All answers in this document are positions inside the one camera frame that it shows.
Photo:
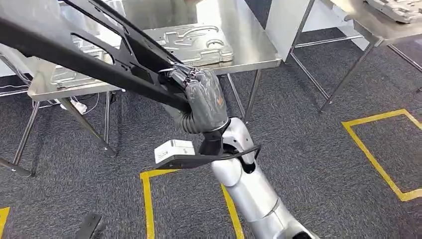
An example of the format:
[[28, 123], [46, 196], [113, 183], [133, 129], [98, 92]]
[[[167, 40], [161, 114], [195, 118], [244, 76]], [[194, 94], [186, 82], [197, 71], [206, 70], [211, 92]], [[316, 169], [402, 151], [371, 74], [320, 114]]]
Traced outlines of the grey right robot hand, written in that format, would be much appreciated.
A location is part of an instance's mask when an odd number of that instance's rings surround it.
[[184, 131], [192, 134], [214, 131], [228, 122], [225, 99], [214, 71], [174, 63], [171, 68], [159, 72], [185, 90], [191, 112], [163, 105]]

